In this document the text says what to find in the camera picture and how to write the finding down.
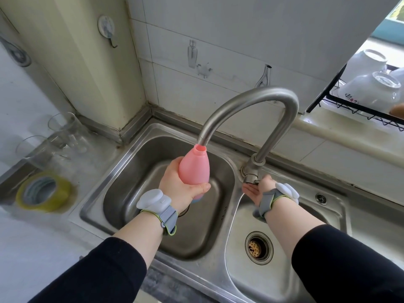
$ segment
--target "black shirt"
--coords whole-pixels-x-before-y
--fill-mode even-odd
[[[404,271],[330,225],[299,240],[292,266],[317,303],[404,302]],[[136,249],[111,237],[30,302],[133,303],[146,270]]]

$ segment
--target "black wire rack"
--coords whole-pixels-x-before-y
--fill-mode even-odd
[[[340,72],[335,76],[331,83],[324,89],[324,91],[317,97],[317,99],[309,106],[306,110],[310,113],[316,106],[321,107],[321,101],[326,101],[328,103],[334,104],[337,108],[346,109],[352,112],[352,114],[357,114],[365,117],[367,120],[379,121],[384,126],[396,127],[400,132],[404,131],[404,119],[394,117],[392,115],[376,111],[374,109],[359,105],[357,103],[333,96],[331,91],[338,89],[341,84],[341,75],[343,74],[346,65],[341,69]],[[396,70],[397,67],[387,65],[388,71]]]

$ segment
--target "yellow tape roll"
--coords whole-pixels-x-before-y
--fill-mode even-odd
[[[21,185],[15,200],[23,209],[48,213],[68,200],[71,189],[72,185],[66,179],[49,172],[40,172]]]

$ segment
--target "pink plastic bottle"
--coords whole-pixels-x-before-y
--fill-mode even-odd
[[[179,178],[189,185],[209,182],[209,159],[206,147],[196,144],[182,159],[178,168]],[[203,194],[197,195],[192,203],[198,202]]]

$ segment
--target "faucet spout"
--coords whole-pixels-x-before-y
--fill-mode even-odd
[[[209,117],[197,140],[198,144],[206,146],[213,133],[223,122],[242,109],[265,101],[282,102],[285,105],[285,113],[258,153],[253,154],[242,168],[241,173],[248,183],[256,183],[258,181],[258,169],[265,164],[265,157],[280,141],[296,118],[299,110],[299,100],[293,91],[281,87],[268,86],[254,88],[235,96],[220,106]]]

